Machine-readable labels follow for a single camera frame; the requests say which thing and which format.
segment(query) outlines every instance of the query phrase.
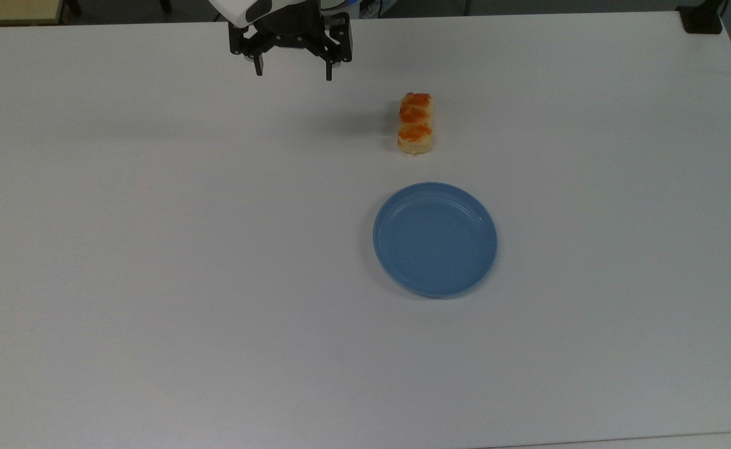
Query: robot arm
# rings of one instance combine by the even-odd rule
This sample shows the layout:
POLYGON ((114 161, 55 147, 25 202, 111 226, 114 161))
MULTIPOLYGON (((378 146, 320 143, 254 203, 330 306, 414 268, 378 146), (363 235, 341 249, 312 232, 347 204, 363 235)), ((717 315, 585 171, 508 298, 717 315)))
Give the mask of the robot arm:
POLYGON ((345 12, 323 17, 320 0, 210 0, 229 20, 230 51, 243 54, 263 74, 263 54, 278 47, 303 48, 332 68, 352 60, 351 27, 345 12), (255 33, 246 37, 249 26, 255 33))

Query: bread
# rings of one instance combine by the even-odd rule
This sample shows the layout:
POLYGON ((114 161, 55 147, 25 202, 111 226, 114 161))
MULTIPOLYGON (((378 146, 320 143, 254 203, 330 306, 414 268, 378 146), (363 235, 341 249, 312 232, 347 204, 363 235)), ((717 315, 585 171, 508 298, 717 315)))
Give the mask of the bread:
POLYGON ((399 108, 399 148, 409 154, 423 154, 432 147, 434 102, 429 94, 407 94, 399 108))

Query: gray background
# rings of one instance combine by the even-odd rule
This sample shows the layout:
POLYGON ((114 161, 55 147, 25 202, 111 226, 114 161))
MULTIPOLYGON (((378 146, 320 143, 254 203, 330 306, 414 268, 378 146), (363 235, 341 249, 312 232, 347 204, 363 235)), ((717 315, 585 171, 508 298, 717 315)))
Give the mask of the gray background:
MULTIPOLYGON (((701 0, 473 0, 472 15, 563 14, 564 12, 673 11, 679 5, 701 0)), ((216 10, 206 0, 172 0, 165 14, 158 0, 80 0, 81 17, 69 24, 209 22, 216 10)), ((383 17, 433 17, 462 15, 465 0, 398 0, 383 17)), ((731 2, 723 16, 731 37, 731 2)))

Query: table surface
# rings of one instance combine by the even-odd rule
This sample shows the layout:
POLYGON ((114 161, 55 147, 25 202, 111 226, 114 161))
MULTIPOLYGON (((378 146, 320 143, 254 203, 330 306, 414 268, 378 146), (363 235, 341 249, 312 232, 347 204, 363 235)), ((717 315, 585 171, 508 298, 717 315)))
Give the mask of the table surface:
POLYGON ((675 12, 354 21, 326 82, 225 24, 0 29, 0 447, 465 448, 731 432, 731 43, 675 12), (395 144, 409 91, 433 151, 395 144), (477 290, 374 216, 442 181, 477 290))

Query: blue plate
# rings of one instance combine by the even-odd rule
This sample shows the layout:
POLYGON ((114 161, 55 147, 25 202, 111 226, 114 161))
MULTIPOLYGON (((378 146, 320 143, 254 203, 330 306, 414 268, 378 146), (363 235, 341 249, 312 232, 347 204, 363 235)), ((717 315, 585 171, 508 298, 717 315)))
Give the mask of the blue plate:
POLYGON ((399 284, 444 298, 467 292, 496 259, 496 226, 465 190, 439 182, 397 191, 377 213, 374 250, 399 284))

